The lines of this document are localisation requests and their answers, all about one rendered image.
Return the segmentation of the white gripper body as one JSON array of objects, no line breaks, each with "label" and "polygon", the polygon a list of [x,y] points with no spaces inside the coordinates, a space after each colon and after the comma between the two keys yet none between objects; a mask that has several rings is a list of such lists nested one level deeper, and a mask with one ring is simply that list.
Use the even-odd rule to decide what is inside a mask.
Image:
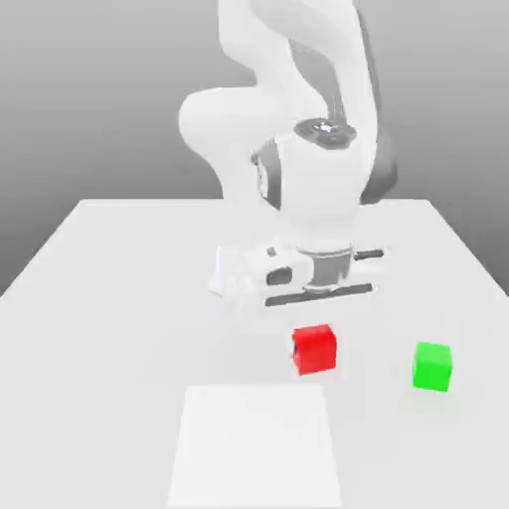
[{"label": "white gripper body", "polygon": [[294,293],[266,297],[260,309],[263,320],[276,320],[280,315],[299,313],[306,307],[329,305],[330,303],[359,300],[363,296],[373,296],[377,292],[374,282],[362,282],[338,286],[331,290],[300,290]]}]

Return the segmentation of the small red cube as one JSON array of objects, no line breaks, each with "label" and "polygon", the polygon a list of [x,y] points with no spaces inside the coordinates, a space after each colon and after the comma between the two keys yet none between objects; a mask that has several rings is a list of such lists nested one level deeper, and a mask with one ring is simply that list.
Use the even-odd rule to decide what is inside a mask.
[{"label": "small red cube", "polygon": [[336,367],[337,338],[327,324],[297,328],[292,333],[292,359],[300,376]]}]

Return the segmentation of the small green cube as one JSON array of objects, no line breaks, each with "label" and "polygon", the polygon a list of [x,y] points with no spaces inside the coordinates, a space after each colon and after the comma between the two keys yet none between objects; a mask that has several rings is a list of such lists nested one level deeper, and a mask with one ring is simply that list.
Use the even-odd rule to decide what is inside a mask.
[{"label": "small green cube", "polygon": [[418,342],[413,362],[414,387],[446,393],[452,366],[452,353],[448,345]]}]

